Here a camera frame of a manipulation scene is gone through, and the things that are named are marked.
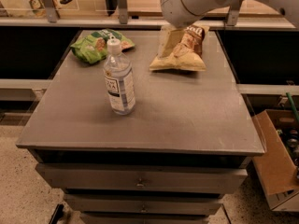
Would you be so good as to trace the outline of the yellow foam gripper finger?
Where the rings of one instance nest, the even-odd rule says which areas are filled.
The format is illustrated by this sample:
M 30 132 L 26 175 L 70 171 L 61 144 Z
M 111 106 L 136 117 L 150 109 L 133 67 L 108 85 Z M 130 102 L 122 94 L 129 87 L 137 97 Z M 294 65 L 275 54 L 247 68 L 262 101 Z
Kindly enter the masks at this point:
M 173 25 L 164 25 L 159 33 L 158 58 L 166 58 L 171 53 L 180 57 L 187 52 L 184 45 L 181 45 L 181 39 L 185 31 L 182 28 L 176 28 Z

